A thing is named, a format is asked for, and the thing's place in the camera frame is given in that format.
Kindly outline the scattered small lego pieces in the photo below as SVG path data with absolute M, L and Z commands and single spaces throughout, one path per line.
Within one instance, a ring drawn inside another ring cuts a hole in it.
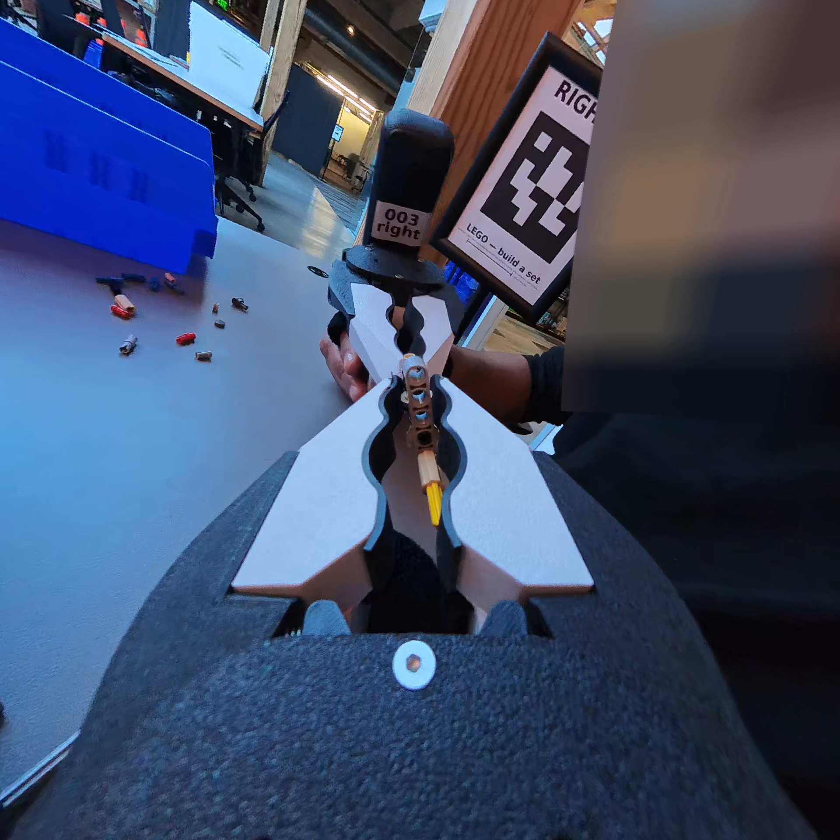
M 158 292 L 162 288 L 165 288 L 180 297 L 186 294 L 186 290 L 182 287 L 181 282 L 169 271 L 166 271 L 161 276 L 154 276 L 150 279 L 144 275 L 123 272 L 119 276 L 97 276 L 96 282 L 98 285 L 105 286 L 110 290 L 112 294 L 112 304 L 109 308 L 110 312 L 113 317 L 123 321 L 132 320 L 137 314 L 136 306 L 123 291 L 126 284 L 144 285 L 152 292 Z M 249 305 L 242 297 L 233 297 L 231 306 L 238 312 L 245 313 L 249 311 Z M 219 314 L 219 308 L 220 304 L 215 302 L 212 306 L 212 314 L 214 316 Z M 213 325 L 217 329 L 224 329 L 226 322 L 216 317 Z M 178 347 L 190 347 L 194 344 L 196 338 L 196 333 L 184 332 L 177 335 L 174 341 Z M 139 338 L 131 334 L 119 345 L 120 356 L 129 358 L 136 351 L 138 344 Z M 196 361 L 203 363 L 210 362 L 213 358 L 213 353 L 212 351 L 196 351 L 195 358 Z

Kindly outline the background wooden desk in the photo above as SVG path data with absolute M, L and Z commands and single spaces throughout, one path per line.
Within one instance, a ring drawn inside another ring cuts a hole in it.
M 265 123 L 257 111 L 250 106 L 240 104 L 231 94 L 226 93 L 218 85 L 191 78 L 190 71 L 181 67 L 173 59 L 164 58 L 151 49 L 136 45 L 108 29 L 100 30 L 98 35 L 104 44 L 138 61 L 146 69 L 161 74 L 178 87 L 195 94 L 205 102 L 212 103 L 251 130 L 263 133 Z

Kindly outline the blue plastic bin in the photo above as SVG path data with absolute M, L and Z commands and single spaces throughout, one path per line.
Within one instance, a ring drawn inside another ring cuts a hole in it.
M 173 274 L 217 243 L 210 132 L 3 20 L 1 217 Z

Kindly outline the white board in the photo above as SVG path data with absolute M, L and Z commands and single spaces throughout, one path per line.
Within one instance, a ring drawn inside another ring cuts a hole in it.
M 190 3 L 190 82 L 237 111 L 257 112 L 270 53 L 204 5 Z

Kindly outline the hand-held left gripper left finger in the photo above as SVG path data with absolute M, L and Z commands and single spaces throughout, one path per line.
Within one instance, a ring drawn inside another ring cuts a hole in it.
M 235 574 L 236 594 L 336 604 L 349 614 L 393 569 L 383 479 L 396 458 L 402 381 L 382 381 L 303 445 Z

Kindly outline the beige pillar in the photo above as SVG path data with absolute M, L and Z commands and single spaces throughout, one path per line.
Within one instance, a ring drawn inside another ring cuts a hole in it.
M 264 96 L 261 101 L 261 115 L 264 129 L 261 134 L 263 148 L 261 169 L 257 180 L 263 186 L 271 145 L 275 136 L 275 127 L 269 126 L 269 120 L 279 108 L 287 90 L 291 66 L 298 47 L 298 40 L 305 18 L 307 1 L 268 1 L 266 15 L 260 35 L 262 47 L 272 47 Z

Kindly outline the person's right hand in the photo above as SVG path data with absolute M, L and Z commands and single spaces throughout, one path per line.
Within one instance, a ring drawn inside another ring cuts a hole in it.
M 352 403 L 357 403 L 373 384 L 371 375 L 356 352 L 349 334 L 342 333 L 339 343 L 335 343 L 325 333 L 319 348 L 336 385 Z

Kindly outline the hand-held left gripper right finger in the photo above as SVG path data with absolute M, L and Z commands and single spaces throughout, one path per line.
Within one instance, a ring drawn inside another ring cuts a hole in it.
M 441 375 L 434 399 L 449 479 L 437 565 L 444 587 L 472 608 L 470 632 L 499 602 L 591 593 L 592 574 L 529 447 Z

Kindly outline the grey black lego gear assembly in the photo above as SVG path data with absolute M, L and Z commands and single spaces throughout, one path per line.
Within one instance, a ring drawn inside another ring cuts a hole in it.
M 435 423 L 432 380 L 421 356 L 406 353 L 402 357 L 403 403 L 406 409 L 406 442 L 414 452 L 419 483 L 429 517 L 438 527 L 443 515 L 444 486 L 437 461 L 438 428 Z

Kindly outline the black office chair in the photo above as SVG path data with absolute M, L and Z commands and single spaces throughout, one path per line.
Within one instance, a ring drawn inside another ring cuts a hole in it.
M 265 233 L 266 226 L 248 202 L 254 202 L 254 186 L 272 144 L 272 131 L 288 100 L 286 93 L 277 110 L 268 118 L 261 131 L 256 133 L 241 126 L 215 118 L 211 124 L 214 161 L 214 195 L 217 212 L 224 216 L 226 206 L 234 206 L 239 214 L 250 214 L 256 220 L 258 233 Z

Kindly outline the person's right forearm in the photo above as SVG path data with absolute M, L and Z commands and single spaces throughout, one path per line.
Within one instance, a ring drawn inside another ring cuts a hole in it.
M 444 372 L 501 423 L 517 426 L 526 421 L 532 389 L 528 356 L 453 345 Z

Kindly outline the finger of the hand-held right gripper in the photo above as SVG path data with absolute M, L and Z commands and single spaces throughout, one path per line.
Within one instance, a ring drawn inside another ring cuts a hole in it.
M 447 304 L 439 298 L 421 296 L 413 299 L 413 306 L 423 319 L 419 335 L 425 346 L 422 353 L 415 354 L 422 356 L 430 375 L 442 375 L 455 340 Z
M 366 283 L 350 285 L 354 315 L 349 319 L 350 342 L 369 374 L 369 388 L 402 374 L 403 356 L 392 323 L 392 295 Z

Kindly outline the black framed marker sign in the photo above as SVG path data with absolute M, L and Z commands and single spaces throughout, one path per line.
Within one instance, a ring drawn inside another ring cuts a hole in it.
M 431 241 L 532 323 L 571 280 L 602 75 L 546 33 Z

